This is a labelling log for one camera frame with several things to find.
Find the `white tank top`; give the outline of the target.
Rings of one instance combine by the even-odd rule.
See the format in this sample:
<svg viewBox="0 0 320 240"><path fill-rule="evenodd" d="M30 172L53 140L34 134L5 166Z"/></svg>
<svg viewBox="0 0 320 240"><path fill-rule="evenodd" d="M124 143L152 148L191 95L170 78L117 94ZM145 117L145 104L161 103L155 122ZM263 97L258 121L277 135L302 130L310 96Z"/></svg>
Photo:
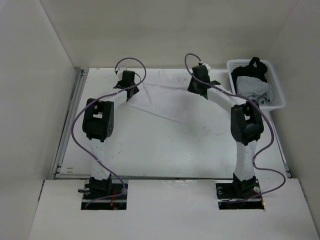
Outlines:
<svg viewBox="0 0 320 240"><path fill-rule="evenodd" d="M230 111L217 103L187 91L190 75L185 70L148 69L139 92L117 108L128 107L177 123L194 123L201 119L230 119Z"/></svg>

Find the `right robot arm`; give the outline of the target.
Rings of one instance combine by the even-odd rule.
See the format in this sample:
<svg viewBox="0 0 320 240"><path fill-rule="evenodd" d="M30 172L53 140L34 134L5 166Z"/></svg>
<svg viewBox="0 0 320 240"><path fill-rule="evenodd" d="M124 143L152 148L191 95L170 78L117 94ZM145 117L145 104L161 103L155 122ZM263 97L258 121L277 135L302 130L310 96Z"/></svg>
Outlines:
<svg viewBox="0 0 320 240"><path fill-rule="evenodd" d="M187 91L204 97L230 114L230 132L236 142L236 167L231 190L236 197L245 197L256 186L253 156L264 131L261 114L250 102L234 97L217 81L210 81L204 64L192 68Z"/></svg>

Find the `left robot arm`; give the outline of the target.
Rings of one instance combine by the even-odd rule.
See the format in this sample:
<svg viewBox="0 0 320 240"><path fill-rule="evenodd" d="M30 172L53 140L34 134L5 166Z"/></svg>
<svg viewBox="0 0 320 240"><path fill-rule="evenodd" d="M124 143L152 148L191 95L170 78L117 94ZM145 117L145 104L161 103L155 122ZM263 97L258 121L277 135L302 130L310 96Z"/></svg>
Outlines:
<svg viewBox="0 0 320 240"><path fill-rule="evenodd" d="M84 112L82 130L89 140L91 154L94 155L89 190L95 192L100 199L108 199L112 195L112 173L106 169L108 162L108 138L115 128L115 111L139 92L135 84L136 73L132 70L121 70L119 81L110 92L99 100L89 98L88 108Z"/></svg>

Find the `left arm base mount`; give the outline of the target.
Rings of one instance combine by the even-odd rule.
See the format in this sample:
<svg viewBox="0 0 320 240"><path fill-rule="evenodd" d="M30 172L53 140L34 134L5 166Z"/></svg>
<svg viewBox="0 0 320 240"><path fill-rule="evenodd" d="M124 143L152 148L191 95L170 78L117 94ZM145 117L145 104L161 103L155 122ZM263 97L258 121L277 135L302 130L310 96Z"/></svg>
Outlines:
<svg viewBox="0 0 320 240"><path fill-rule="evenodd" d="M123 184L117 180L96 180L91 177L78 189L81 194L81 210L120 211L127 209L127 195L122 194Z"/></svg>

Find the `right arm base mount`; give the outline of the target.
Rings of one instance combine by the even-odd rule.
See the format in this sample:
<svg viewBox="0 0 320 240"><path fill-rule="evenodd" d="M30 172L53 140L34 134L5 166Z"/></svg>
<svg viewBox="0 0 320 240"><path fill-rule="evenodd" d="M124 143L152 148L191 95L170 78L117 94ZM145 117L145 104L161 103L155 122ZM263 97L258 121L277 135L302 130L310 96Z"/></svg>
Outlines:
<svg viewBox="0 0 320 240"><path fill-rule="evenodd" d="M264 210L259 181L216 181L216 196L219 210Z"/></svg>

